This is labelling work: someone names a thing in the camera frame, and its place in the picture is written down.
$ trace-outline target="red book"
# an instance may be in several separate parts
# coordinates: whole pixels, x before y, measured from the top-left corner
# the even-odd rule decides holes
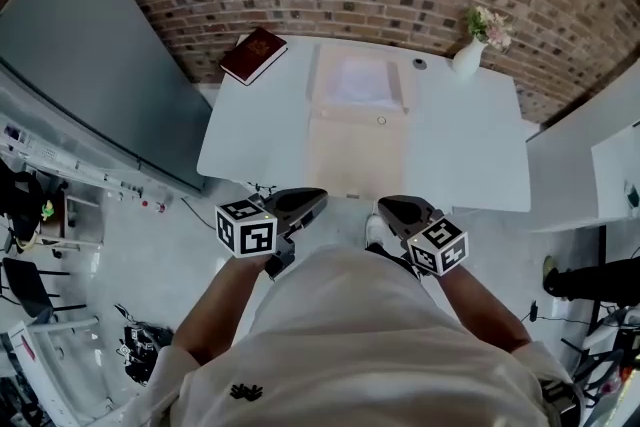
[[[220,67],[245,86],[287,50],[287,42],[258,27],[220,61]]]

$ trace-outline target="white shoe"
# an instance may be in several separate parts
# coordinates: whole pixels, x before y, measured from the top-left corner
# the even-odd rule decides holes
[[[367,225],[365,226],[364,247],[369,247],[371,244],[380,244],[384,247],[383,240],[387,230],[387,225],[382,217],[378,214],[371,214],[367,217]]]

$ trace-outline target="beige folder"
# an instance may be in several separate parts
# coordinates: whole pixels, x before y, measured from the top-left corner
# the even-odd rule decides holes
[[[333,196],[403,192],[415,69],[393,52],[322,45],[311,81],[307,170]]]

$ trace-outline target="forearm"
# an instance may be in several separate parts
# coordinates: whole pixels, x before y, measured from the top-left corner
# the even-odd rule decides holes
[[[172,344],[201,365],[231,347],[251,292],[264,268],[263,260],[230,258],[180,324]]]
[[[522,322],[461,265],[438,281],[462,325],[480,340],[507,352],[531,342]]]

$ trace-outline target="shirt sleeve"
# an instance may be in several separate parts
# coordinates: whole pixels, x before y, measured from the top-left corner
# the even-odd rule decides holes
[[[198,362],[184,349],[163,347],[146,388],[127,406],[123,427],[160,425],[165,412],[178,398],[184,378],[198,368]]]
[[[538,380],[573,382],[562,364],[551,355],[542,342],[531,342],[511,353]]]

